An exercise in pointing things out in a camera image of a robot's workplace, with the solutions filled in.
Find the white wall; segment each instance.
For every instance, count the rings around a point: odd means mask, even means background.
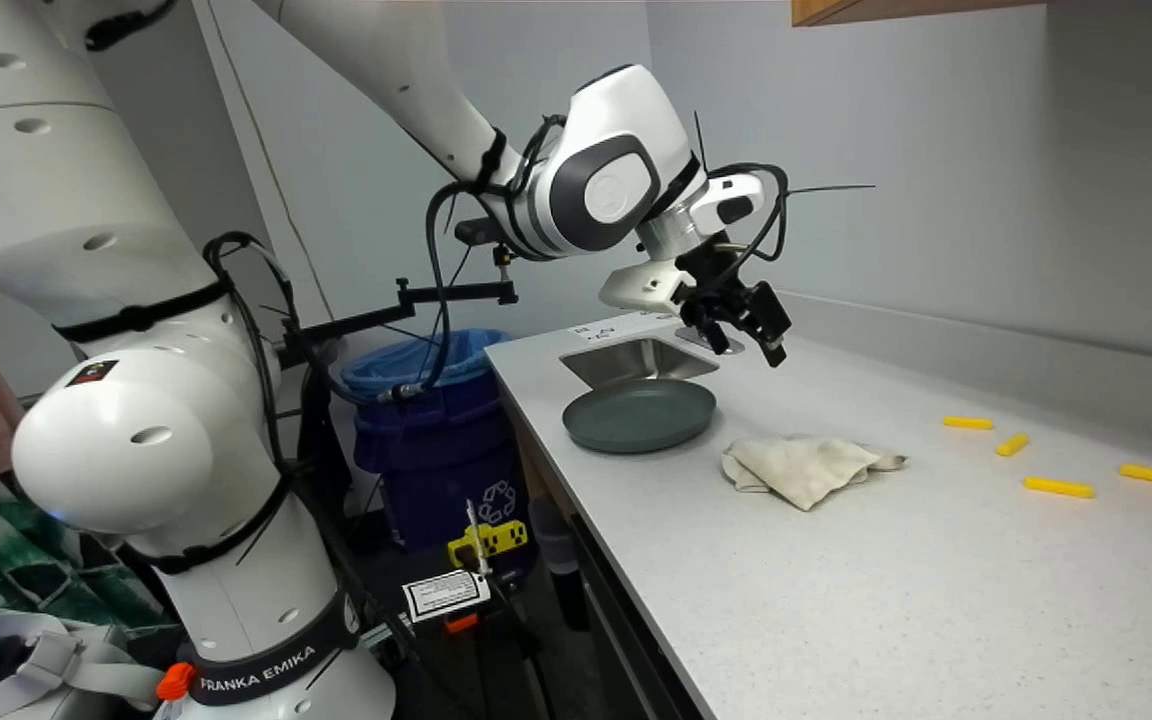
[[[793,28],[786,0],[650,0],[649,22],[716,161],[879,183],[793,205],[778,288],[1152,353],[1152,8]]]
[[[95,72],[193,238],[222,229],[265,232],[188,8],[95,57]],[[39,392],[71,368],[71,353],[30,307],[0,297],[0,368],[15,392]]]
[[[281,260],[296,283],[326,297],[326,315],[354,315],[390,305],[390,279],[433,283],[424,260],[424,205],[449,178],[376,103],[289,39],[261,8],[196,0],[213,20],[236,132],[268,215],[293,215],[298,232],[272,221]],[[649,61],[649,12],[641,0],[450,0],[449,52],[463,93],[514,142],[559,110],[595,72]],[[509,332],[537,332],[607,315],[595,288],[614,254],[567,264],[521,264],[513,276],[522,305],[460,305],[460,318],[493,318]],[[496,279],[480,260],[463,279]]]

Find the gray plate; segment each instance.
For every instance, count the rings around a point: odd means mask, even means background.
[[[710,421],[710,392],[682,381],[631,381],[584,392],[564,408],[570,438],[603,457],[666,452]]]

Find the folded towel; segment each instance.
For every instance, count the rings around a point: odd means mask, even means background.
[[[876,452],[851,438],[816,438],[816,436],[786,436],[786,438],[749,438],[725,452],[725,477],[735,487],[767,487],[783,496],[793,506],[816,506],[824,496],[856,482],[869,472],[895,472],[903,457]]]

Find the blue trash can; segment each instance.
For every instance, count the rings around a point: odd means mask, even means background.
[[[483,522],[521,521],[527,506],[514,438],[483,354],[496,329],[450,332],[437,388],[404,396],[428,373],[433,343],[408,340],[346,363],[354,404],[354,463],[382,477],[382,512],[395,545],[444,548],[463,532],[463,502]]]

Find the white table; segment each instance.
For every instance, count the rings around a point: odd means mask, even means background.
[[[627,336],[703,354],[623,315],[493,363],[708,715],[1152,720],[1152,482],[1115,477],[1146,443],[799,340],[786,368],[735,353],[699,374],[719,421],[695,443],[578,452],[559,410],[584,382],[559,354]],[[994,460],[1000,431],[950,436],[945,410],[986,410],[1033,449]],[[796,512],[725,482],[719,449],[752,436],[851,436],[911,463]],[[1098,496],[1033,496],[1029,472]]]

